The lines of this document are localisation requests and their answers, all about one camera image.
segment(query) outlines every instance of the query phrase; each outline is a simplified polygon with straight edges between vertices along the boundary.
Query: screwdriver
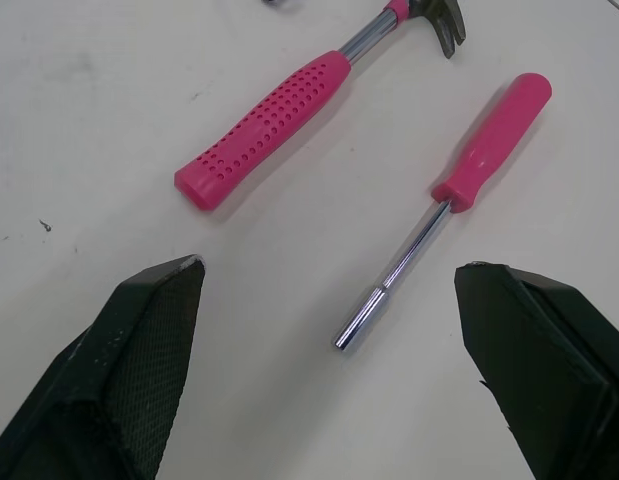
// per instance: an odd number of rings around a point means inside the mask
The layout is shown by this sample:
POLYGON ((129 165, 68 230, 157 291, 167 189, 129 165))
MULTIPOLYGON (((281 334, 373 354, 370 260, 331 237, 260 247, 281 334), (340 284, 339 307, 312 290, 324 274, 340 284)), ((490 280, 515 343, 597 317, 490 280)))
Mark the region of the screwdriver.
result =
POLYGON ((451 175, 432 190, 439 204, 435 213, 357 305, 334 340, 336 348, 345 350, 363 328, 383 315, 392 293, 443 219, 473 206, 480 188, 502 166, 550 98, 551 85, 542 75, 525 73, 513 81, 465 144, 451 175))

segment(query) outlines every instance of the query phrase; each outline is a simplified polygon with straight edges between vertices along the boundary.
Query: table surface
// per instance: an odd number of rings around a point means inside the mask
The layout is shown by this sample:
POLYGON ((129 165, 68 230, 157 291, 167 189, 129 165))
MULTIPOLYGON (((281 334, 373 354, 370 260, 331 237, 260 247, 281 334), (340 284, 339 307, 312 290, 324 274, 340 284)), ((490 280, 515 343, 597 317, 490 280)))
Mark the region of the table surface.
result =
POLYGON ((616 8, 461 0, 453 60, 412 21, 219 211, 173 187, 381 7, 0 0, 0 432, 119 282, 196 253, 208 273, 160 478, 532 478, 463 347, 454 270, 544 274, 619 328, 616 8), (451 218, 360 348, 334 351, 465 132, 527 71, 554 97, 507 174, 451 218))

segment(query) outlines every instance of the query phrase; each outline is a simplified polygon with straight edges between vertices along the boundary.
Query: hammer claw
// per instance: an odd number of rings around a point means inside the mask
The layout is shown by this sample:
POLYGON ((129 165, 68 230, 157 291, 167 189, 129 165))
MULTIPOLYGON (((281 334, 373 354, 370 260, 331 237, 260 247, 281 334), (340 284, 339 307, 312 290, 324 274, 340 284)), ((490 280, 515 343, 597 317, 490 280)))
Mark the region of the hammer claw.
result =
POLYGON ((409 0, 409 16, 425 17, 433 25, 445 57, 451 58, 467 33, 457 0, 409 0))

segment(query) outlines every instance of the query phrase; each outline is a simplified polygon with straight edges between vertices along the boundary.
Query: pink plastic handle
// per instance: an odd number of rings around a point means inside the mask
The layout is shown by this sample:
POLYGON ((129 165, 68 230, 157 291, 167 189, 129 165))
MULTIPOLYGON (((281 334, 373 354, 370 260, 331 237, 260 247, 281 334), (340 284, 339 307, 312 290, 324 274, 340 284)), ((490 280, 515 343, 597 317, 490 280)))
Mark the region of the pink plastic handle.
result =
POLYGON ((484 183, 500 168, 551 98, 542 75, 514 80, 476 134, 467 142, 451 176, 431 192, 437 202, 451 200, 453 213, 469 210, 484 183))
POLYGON ((329 101, 351 71, 340 52, 316 58, 285 80, 218 143, 178 170, 175 185, 213 210, 265 158, 329 101))

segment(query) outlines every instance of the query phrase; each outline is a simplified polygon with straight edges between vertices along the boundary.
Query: metal screwdriver shaft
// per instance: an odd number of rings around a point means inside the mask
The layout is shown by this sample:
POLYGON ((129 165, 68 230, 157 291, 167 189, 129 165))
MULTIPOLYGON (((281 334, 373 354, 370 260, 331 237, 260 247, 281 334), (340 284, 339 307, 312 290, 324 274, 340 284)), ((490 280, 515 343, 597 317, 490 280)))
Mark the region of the metal screwdriver shaft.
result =
POLYGON ((427 240, 437 231, 449 212, 451 212, 451 202, 441 203, 414 241, 400 253, 396 261, 389 267, 388 273, 378 284, 372 287, 369 295, 356 308, 351 319, 334 341, 337 348, 340 350, 347 348, 356 334, 367 323, 372 324, 382 316, 391 298, 392 291, 400 285, 400 281, 409 273, 409 267, 422 252, 427 240))

